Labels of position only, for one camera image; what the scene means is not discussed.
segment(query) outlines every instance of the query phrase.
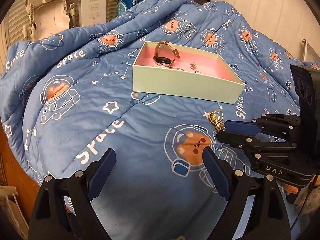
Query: blanket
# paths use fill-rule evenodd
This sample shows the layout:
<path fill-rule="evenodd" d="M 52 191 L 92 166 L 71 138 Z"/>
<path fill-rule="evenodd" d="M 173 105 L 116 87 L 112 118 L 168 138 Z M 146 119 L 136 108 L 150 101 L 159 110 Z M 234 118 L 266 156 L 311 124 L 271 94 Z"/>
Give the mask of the blanket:
<path fill-rule="evenodd" d="M 133 91 L 141 46 L 163 40 L 221 55 L 245 84 L 237 102 Z M 263 113 L 299 115 L 290 64 L 303 65 L 226 2 L 144 0 L 108 23 L 12 45 L 0 79 L 0 117 L 14 156 L 39 184 L 116 151 L 116 166 L 92 201 L 112 239 L 205 240 L 226 201 L 202 150 L 210 146 L 232 168 L 258 176 L 240 149 L 216 140 L 208 113 L 248 122 Z M 287 207 L 292 223 L 297 210 Z M 245 213 L 243 223 L 250 205 Z"/>

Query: white star print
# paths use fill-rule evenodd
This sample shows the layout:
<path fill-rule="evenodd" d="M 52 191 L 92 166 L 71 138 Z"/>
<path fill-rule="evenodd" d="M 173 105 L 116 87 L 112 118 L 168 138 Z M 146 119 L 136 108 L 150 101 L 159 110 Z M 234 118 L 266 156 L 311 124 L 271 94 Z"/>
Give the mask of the white star print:
<path fill-rule="evenodd" d="M 108 108 L 109 105 L 113 105 L 114 104 L 114 108 L 112 108 L 111 110 Z M 106 103 L 106 105 L 103 107 L 104 111 L 108 111 L 109 114 L 112 114 L 114 111 L 119 109 L 119 106 L 117 105 L 118 102 L 114 101 L 114 102 L 108 102 Z"/>
<path fill-rule="evenodd" d="M 10 136 L 12 135 L 12 131 L 11 131 L 11 125 L 4 125 L 4 132 L 7 135 L 8 138 L 10 138 Z"/>

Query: open box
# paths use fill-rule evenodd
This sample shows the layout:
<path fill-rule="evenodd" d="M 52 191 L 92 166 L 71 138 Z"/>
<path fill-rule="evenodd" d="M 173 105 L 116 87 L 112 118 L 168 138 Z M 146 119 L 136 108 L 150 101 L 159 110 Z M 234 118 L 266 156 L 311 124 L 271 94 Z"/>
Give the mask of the open box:
<path fill-rule="evenodd" d="M 175 70 L 160 68 L 153 60 L 158 42 L 146 41 L 135 59 L 133 71 L 133 91 L 154 94 L 165 94 L 189 98 L 199 98 L 223 103 L 234 104 L 241 94 L 244 84 L 220 55 L 175 45 L 180 54 L 172 67 Z M 162 45 L 160 57 L 172 58 L 172 51 Z M 195 73 L 190 68 L 197 65 Z"/>

